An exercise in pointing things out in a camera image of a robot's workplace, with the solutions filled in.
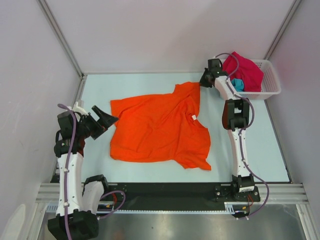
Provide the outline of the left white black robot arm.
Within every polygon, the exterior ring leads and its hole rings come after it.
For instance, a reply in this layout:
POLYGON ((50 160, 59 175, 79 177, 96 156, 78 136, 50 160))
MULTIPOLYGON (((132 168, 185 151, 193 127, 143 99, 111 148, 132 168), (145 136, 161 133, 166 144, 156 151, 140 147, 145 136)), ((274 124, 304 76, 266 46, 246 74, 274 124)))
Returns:
POLYGON ((100 200, 110 196, 111 188, 104 175, 88 177, 82 182, 85 140, 96 140, 119 119, 97 106, 92 110, 58 104, 64 111, 57 115, 59 130, 54 153, 59 168, 59 199, 55 218, 48 221, 48 230, 57 240, 90 240, 99 233, 97 210, 100 200))

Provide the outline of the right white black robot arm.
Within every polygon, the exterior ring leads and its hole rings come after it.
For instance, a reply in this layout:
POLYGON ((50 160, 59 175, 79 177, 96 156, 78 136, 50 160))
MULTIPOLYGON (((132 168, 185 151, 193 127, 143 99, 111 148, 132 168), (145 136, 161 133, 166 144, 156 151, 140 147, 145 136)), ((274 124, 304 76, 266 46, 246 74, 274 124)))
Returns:
POLYGON ((207 63, 208 67, 204 69, 199 83, 205 88, 216 88, 225 100, 221 121, 230 139, 234 161, 230 186, 226 190, 220 186, 215 194, 218 200, 244 202, 249 200, 249 195, 253 195, 255 191, 255 180, 249 171, 246 146, 246 130, 252 124, 251 103, 247 98, 238 95, 219 58, 209 59, 207 63))

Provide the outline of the orange t shirt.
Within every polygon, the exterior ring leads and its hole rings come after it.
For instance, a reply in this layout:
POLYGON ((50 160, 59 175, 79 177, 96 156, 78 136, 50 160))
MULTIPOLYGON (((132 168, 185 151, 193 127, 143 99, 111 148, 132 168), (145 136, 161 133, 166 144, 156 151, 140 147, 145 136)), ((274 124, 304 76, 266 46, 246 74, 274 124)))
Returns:
POLYGON ((118 121, 110 157, 133 163, 173 160, 184 169, 210 171, 211 137, 198 120, 200 103, 197 82, 176 84, 172 93, 111 100, 111 113, 118 121))

